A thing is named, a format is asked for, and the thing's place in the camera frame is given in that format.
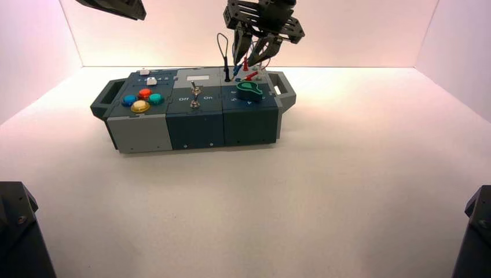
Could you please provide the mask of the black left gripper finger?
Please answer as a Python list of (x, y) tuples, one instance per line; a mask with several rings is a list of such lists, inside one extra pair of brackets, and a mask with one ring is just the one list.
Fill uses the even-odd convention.
[(83, 6), (132, 20), (145, 20), (146, 10), (140, 0), (76, 0)]

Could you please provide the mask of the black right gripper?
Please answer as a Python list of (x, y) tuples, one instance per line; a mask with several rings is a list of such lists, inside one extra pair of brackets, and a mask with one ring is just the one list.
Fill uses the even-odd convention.
[(247, 59), (249, 66), (274, 57), (280, 50), (282, 39), (299, 43), (305, 37), (300, 21), (293, 17), (297, 1), (228, 1), (223, 12), (225, 25), (234, 31), (233, 63), (238, 64), (246, 55), (252, 37), (258, 41)]

